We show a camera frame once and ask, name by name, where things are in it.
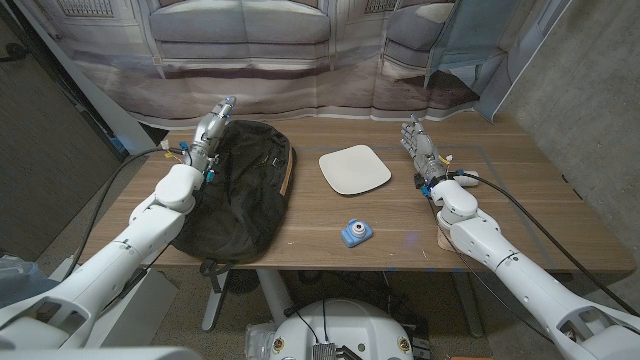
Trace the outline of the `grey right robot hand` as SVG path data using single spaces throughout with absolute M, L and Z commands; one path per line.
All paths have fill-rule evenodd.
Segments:
M 425 184 L 435 186 L 447 179 L 445 163 L 422 123 L 412 114 L 410 123 L 403 123 L 401 144 L 413 159 L 414 167 L 423 177 Z

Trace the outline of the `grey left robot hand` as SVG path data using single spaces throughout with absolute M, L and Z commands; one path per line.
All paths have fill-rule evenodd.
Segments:
M 198 123 L 192 143 L 189 147 L 187 160 L 199 171 L 204 171 L 209 158 L 216 149 L 224 132 L 227 119 L 236 103 L 235 96 L 228 96 L 207 113 Z

